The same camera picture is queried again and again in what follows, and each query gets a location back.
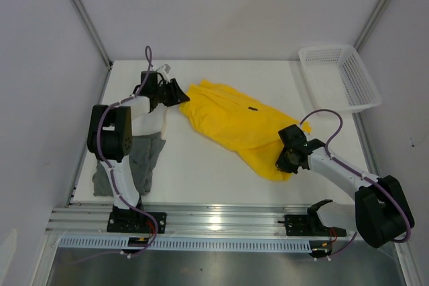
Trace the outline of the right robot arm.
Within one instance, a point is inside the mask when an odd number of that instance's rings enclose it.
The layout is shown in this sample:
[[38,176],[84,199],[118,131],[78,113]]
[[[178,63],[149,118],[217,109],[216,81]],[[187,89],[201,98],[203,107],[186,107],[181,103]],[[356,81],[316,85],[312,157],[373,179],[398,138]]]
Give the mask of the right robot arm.
[[411,237],[414,217],[400,182],[393,176],[368,173],[328,150],[326,143],[290,125],[278,133],[284,147],[275,166],[284,173],[308,170],[328,179],[353,204],[323,200],[307,209],[306,227],[312,234],[341,228],[359,234],[373,248]]

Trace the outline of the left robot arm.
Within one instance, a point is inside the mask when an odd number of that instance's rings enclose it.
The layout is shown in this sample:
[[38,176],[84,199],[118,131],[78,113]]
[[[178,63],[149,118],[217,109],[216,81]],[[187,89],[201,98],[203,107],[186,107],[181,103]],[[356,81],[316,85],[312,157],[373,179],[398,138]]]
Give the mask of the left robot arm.
[[170,66],[141,73],[141,83],[127,98],[111,105],[92,108],[87,148],[107,174],[113,207],[108,232],[148,233],[160,225],[154,215],[144,212],[141,197],[133,182],[129,155],[133,147],[132,121],[152,113],[158,105],[176,106],[190,101],[175,78],[169,77]]

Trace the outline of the yellow shorts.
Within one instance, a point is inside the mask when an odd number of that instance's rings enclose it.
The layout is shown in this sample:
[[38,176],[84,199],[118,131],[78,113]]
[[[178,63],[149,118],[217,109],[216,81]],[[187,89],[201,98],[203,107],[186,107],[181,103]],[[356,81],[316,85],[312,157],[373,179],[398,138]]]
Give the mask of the yellow shorts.
[[278,132],[297,125],[298,119],[208,80],[191,84],[186,95],[190,100],[179,104],[178,110],[197,133],[236,153],[263,179],[286,182],[291,178],[275,166],[284,148]]

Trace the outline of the grey shorts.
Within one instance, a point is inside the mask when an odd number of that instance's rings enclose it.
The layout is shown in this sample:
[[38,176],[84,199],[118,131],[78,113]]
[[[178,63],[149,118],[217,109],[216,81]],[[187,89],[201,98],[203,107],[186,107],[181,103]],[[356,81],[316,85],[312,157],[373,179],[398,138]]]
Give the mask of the grey shorts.
[[[129,166],[133,183],[140,195],[147,195],[151,191],[153,171],[165,144],[166,141],[163,140],[161,132],[133,137],[133,145],[129,154]],[[94,196],[113,196],[108,175],[100,161],[97,161],[92,181]]]

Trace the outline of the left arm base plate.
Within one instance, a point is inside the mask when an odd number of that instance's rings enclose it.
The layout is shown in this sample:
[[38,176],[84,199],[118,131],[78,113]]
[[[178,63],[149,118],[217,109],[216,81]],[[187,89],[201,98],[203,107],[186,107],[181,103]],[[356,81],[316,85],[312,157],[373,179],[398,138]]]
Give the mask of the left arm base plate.
[[[107,232],[149,234],[155,228],[152,219],[133,210],[123,210],[109,214]],[[158,224],[158,234],[164,234],[167,223],[167,213],[149,212]]]

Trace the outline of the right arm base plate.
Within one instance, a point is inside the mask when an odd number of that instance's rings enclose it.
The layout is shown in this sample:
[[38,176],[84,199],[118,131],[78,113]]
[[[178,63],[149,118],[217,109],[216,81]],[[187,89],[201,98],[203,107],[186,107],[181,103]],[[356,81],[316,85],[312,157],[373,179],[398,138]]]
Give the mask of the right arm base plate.
[[317,217],[308,214],[286,214],[278,223],[284,225],[288,236],[346,237],[347,235],[346,230],[323,226]]

